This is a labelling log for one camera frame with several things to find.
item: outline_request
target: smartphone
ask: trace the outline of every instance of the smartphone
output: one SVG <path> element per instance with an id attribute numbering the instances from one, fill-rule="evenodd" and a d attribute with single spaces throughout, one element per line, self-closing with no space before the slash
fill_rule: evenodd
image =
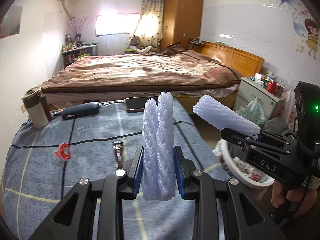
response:
<path id="1" fill-rule="evenodd" d="M 139 98 L 126 98 L 125 106 L 127 108 L 127 112 L 136 113 L 143 112 L 144 106 L 149 99 L 154 99 L 156 104 L 158 105 L 158 97 L 139 97 Z"/>

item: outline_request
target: white drawer cabinet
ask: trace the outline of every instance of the white drawer cabinet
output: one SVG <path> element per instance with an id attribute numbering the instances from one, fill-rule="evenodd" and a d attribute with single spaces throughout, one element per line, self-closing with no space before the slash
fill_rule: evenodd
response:
<path id="1" fill-rule="evenodd" d="M 284 102 L 284 98 L 276 97 L 250 78 L 242 77 L 233 110 L 239 110 L 241 106 L 245 107 L 256 97 L 260 99 L 263 112 L 268 119 L 277 116 Z"/>

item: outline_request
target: barcode label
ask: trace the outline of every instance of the barcode label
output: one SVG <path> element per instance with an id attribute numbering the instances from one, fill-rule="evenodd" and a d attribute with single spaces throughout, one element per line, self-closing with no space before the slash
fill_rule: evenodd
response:
<path id="1" fill-rule="evenodd" d="M 68 147 L 64 147 L 63 148 L 63 153 L 64 153 L 65 156 L 69 156 L 70 155 Z"/>
<path id="2" fill-rule="evenodd" d="M 304 180 L 304 182 L 302 183 L 302 186 L 305 187 L 307 184 L 307 179 L 308 176 L 306 177 L 306 179 Z M 310 179 L 310 183 L 309 183 L 309 189 L 311 190 L 317 190 L 320 186 L 320 178 L 315 177 L 315 176 L 311 176 Z"/>
<path id="3" fill-rule="evenodd" d="M 26 109 L 25 105 L 23 104 L 23 105 L 21 106 L 21 111 L 24 113 L 26 110 L 27 110 L 27 109 Z"/>

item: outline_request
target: bed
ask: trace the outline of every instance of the bed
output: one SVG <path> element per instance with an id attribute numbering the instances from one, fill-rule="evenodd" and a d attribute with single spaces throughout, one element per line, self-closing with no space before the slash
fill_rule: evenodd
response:
<path id="1" fill-rule="evenodd" d="M 41 87 L 51 109 L 170 91 L 192 113 L 206 94 L 233 106 L 241 76 L 254 75 L 262 64 L 261 57 L 210 42 L 193 50 L 173 44 L 161 55 L 83 57 Z"/>
<path id="2" fill-rule="evenodd" d="M 173 101 L 174 145 L 196 168 L 216 179 L 229 176 L 200 137 L 181 104 Z M 63 162 L 53 152 L 70 141 L 72 157 L 66 165 L 63 194 L 83 177 L 103 179 L 116 169 L 112 143 L 124 143 L 124 157 L 133 158 L 143 145 L 143 112 L 127 113 L 124 101 L 100 104 L 99 114 L 63 120 L 60 115 L 41 130 L 25 122 L 15 135 L 7 155 L 3 178 L 4 218 L 20 240 L 27 240 L 60 200 Z M 134 201 L 123 201 L 124 236 L 131 240 L 192 239 L 194 201 L 176 196 L 165 202 L 145 201 L 142 188 Z M 94 220 L 96 239 L 100 201 Z"/>

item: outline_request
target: wooden headboard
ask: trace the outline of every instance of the wooden headboard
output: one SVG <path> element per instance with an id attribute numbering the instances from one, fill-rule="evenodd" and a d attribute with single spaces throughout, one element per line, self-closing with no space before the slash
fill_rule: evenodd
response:
<path id="1" fill-rule="evenodd" d="M 211 42 L 206 42 L 204 45 L 195 44 L 192 49 L 219 61 L 225 66 L 236 69 L 244 77 L 254 76 L 256 72 L 260 71 L 264 62 L 264 58 L 257 55 Z"/>

